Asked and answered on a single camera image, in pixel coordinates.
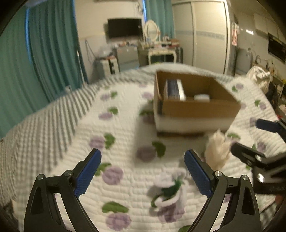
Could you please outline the cream plastic bag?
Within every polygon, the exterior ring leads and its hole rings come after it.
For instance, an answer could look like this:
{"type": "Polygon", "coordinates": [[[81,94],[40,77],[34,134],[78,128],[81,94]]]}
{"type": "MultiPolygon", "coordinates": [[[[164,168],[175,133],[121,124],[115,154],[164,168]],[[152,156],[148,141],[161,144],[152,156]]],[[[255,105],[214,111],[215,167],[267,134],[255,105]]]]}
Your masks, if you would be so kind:
{"type": "Polygon", "coordinates": [[[221,170],[230,157],[231,141],[226,139],[221,130],[209,137],[204,152],[206,163],[212,170],[221,170]]]}

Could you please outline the white green fuzzy loop toy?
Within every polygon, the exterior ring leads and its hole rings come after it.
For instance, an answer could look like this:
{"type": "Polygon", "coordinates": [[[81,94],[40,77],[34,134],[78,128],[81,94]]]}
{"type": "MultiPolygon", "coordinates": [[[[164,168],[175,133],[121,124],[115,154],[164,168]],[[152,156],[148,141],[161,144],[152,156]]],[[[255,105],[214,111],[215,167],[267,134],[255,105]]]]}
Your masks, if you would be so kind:
{"type": "Polygon", "coordinates": [[[153,186],[159,193],[151,201],[152,208],[163,208],[175,205],[178,209],[184,209],[187,202],[187,187],[185,168],[175,168],[172,171],[165,170],[154,179],[153,186]]]}

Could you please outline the blue Vinda tissue pack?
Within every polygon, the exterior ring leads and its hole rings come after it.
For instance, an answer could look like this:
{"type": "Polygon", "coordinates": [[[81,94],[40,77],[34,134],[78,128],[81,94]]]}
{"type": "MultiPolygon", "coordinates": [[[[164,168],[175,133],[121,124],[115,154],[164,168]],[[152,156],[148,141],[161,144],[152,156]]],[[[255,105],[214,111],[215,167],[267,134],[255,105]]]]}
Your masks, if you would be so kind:
{"type": "Polygon", "coordinates": [[[186,95],[180,79],[167,79],[163,91],[164,99],[185,101],[186,95]]]}

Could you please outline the grey checked bed sheet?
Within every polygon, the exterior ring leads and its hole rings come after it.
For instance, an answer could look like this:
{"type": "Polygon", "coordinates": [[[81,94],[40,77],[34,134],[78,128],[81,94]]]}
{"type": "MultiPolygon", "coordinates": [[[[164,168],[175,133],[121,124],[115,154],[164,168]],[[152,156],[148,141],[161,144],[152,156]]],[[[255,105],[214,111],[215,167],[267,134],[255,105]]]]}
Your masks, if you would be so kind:
{"type": "Polygon", "coordinates": [[[100,89],[117,83],[152,84],[157,69],[202,74],[221,83],[231,76],[184,64],[155,64],[112,75],[94,84],[74,90],[36,113],[28,115],[1,140],[1,206],[16,199],[17,175],[27,172],[21,158],[33,161],[33,171],[45,171],[62,159],[72,142],[79,120],[88,113],[100,89]]]}

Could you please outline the white cloth in box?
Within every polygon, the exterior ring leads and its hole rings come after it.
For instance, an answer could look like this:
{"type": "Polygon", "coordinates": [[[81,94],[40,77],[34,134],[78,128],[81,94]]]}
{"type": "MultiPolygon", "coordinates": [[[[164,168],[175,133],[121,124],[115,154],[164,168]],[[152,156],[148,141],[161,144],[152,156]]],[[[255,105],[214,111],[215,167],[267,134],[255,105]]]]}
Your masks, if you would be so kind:
{"type": "Polygon", "coordinates": [[[193,97],[198,102],[210,102],[210,96],[208,94],[198,94],[193,97]]]}

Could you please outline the black range hood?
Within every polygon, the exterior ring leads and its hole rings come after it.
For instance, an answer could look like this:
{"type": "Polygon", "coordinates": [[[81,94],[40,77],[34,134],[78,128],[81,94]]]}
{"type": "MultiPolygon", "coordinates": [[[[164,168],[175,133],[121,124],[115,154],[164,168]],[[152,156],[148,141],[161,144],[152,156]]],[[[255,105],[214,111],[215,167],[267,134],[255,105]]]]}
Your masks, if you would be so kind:
{"type": "Polygon", "coordinates": [[[285,43],[268,34],[268,53],[285,63],[285,43]]]}

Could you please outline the brown white cardboard box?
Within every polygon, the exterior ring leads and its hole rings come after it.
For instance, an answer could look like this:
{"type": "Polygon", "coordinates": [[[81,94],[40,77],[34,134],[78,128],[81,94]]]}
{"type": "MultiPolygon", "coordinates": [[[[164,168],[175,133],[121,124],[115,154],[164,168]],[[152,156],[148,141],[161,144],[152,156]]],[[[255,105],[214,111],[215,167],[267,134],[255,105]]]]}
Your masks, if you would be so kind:
{"type": "Polygon", "coordinates": [[[154,79],[153,111],[158,133],[191,135],[227,131],[238,112],[240,103],[224,84],[213,77],[158,70],[154,79]],[[180,79],[185,101],[163,98],[167,79],[180,79]],[[198,102],[195,95],[208,94],[210,102],[198,102]]]}

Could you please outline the white floral quilted blanket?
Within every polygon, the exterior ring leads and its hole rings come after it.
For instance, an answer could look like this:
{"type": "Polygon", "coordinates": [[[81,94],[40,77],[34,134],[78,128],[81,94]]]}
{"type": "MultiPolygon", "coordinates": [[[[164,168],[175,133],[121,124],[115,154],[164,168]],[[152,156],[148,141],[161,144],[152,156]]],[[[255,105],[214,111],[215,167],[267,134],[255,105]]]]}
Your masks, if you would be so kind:
{"type": "MultiPolygon", "coordinates": [[[[221,131],[226,139],[267,156],[285,151],[285,143],[279,135],[255,128],[258,118],[276,119],[262,91],[244,78],[232,78],[221,84],[242,104],[230,128],[221,131]]],[[[209,137],[216,131],[192,138],[159,136],[154,123],[152,90],[152,84],[135,83],[117,83],[99,90],[90,110],[79,120],[71,144],[55,166],[36,172],[31,169],[33,161],[20,159],[19,163],[28,169],[18,175],[16,185],[15,214],[20,230],[24,227],[36,176],[40,173],[59,175],[74,168],[94,148],[101,151],[101,164],[80,202],[100,231],[177,231],[194,221],[206,198],[188,173],[184,209],[175,205],[152,208],[151,201],[159,193],[153,182],[162,171],[186,169],[185,151],[194,149],[204,154],[209,137]]],[[[222,172],[239,177],[250,174],[250,168],[230,154],[222,172]]]]}

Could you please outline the white sliding wardrobe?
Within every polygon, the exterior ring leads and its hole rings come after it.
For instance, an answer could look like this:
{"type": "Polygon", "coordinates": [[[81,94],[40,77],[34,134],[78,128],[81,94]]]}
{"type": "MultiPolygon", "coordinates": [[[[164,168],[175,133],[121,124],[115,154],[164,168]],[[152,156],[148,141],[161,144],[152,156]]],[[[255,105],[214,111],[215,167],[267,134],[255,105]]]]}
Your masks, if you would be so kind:
{"type": "Polygon", "coordinates": [[[230,49],[227,1],[172,1],[172,14],[183,63],[225,74],[230,49]]]}

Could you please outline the white dressing table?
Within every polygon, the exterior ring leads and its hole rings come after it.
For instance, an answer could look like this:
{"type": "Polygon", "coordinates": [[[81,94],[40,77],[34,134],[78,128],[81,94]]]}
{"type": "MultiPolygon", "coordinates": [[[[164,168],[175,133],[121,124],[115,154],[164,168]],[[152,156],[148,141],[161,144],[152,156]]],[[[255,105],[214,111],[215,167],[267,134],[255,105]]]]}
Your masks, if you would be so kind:
{"type": "Polygon", "coordinates": [[[147,66],[151,65],[151,57],[159,57],[159,56],[166,56],[172,55],[173,63],[177,61],[177,54],[175,47],[151,47],[149,44],[144,42],[140,42],[138,44],[138,58],[139,58],[139,65],[147,66]]]}

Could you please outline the oval vanity mirror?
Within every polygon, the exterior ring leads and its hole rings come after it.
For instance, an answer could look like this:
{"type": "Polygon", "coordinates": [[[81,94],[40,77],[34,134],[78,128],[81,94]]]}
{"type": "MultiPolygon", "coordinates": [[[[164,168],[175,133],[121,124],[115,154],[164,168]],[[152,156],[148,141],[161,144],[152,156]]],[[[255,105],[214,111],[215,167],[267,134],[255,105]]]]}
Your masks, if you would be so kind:
{"type": "Polygon", "coordinates": [[[159,39],[160,30],[153,20],[144,24],[143,35],[146,42],[156,42],[159,39]]]}

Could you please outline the teal window curtain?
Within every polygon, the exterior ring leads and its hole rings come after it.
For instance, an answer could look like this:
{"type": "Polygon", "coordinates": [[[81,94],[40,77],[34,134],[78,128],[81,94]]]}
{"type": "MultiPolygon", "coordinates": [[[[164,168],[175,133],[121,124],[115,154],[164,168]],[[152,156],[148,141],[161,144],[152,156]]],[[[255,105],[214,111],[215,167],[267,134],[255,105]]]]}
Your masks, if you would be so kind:
{"type": "Polygon", "coordinates": [[[1,34],[1,137],[88,82],[74,1],[28,1],[1,34]]]}

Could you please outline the grey mini fridge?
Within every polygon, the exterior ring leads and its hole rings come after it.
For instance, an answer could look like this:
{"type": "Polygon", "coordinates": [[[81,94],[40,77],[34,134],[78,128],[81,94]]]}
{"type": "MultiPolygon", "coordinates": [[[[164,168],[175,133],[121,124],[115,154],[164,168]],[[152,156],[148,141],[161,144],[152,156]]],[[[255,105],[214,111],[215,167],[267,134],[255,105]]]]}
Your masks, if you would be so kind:
{"type": "Polygon", "coordinates": [[[120,72],[139,68],[138,49],[136,46],[122,46],[114,48],[114,54],[120,72]]]}

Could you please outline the black wall television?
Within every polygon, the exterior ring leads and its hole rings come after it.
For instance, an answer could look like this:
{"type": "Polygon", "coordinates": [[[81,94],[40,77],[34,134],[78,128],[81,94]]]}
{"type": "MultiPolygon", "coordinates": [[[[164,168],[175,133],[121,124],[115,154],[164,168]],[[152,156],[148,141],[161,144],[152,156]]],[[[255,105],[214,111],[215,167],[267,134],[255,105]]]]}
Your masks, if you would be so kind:
{"type": "Polygon", "coordinates": [[[142,20],[140,18],[108,19],[109,38],[142,37],[142,20]]]}

